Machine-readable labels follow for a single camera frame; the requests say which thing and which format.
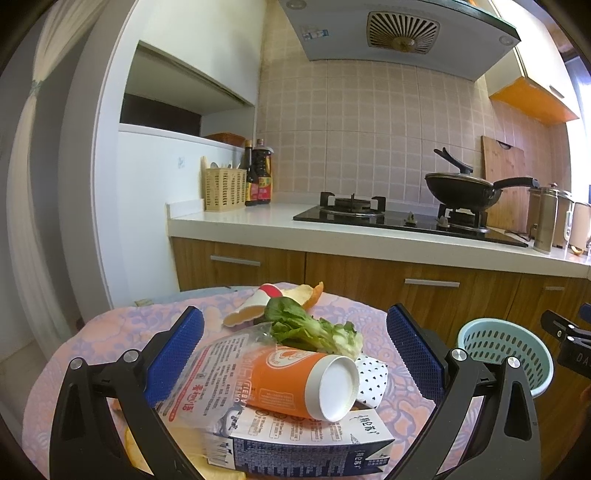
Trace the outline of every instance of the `stainless steel canister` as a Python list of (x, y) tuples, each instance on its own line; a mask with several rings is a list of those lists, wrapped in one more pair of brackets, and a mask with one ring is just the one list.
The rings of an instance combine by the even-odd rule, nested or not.
[(553, 188), (540, 189), (540, 212), (535, 233), (534, 250), (549, 255), (556, 228), (558, 214), (558, 191)]

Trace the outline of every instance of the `woven storage basket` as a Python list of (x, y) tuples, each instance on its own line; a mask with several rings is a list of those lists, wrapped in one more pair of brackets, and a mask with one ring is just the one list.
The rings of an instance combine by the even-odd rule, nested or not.
[(208, 168), (205, 171), (205, 209), (225, 212), (244, 207), (246, 170)]

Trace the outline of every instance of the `sauce bottle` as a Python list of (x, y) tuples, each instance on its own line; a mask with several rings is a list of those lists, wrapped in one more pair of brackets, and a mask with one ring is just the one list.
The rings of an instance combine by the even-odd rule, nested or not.
[(271, 156), (273, 150), (270, 147), (265, 146), (265, 141), (259, 138), (256, 141), (256, 147), (254, 148), (253, 162), (256, 165), (256, 173), (259, 177), (259, 190), (258, 190), (258, 202), (259, 203), (270, 203), (272, 190), (273, 190), (273, 179), (271, 175)]
[(246, 206), (258, 205), (259, 178), (255, 164), (252, 161), (252, 141), (247, 140), (244, 148), (244, 157), (241, 166), (246, 167)]

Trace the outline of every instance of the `wok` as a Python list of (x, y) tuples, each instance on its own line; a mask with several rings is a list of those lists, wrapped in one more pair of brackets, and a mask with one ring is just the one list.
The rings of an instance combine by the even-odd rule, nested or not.
[(537, 188), (540, 186), (532, 177), (513, 177), (491, 183), (470, 176), (474, 169), (454, 158), (445, 148), (435, 153), (459, 168), (460, 173), (428, 173), (425, 175), (427, 187), (433, 196), (451, 209), (467, 209), (483, 212), (501, 198), (503, 189), (510, 187)]

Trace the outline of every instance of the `white curtain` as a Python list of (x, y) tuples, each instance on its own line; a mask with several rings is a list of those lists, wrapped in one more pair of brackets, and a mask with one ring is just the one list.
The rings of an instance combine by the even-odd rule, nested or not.
[(71, 334), (51, 283), (33, 208), (29, 154), (37, 94), (43, 81), (96, 21), (104, 4), (105, 0), (58, 0), (48, 13), (35, 52), (31, 92), (18, 122), (8, 168), (12, 269), (25, 315), (47, 358)]

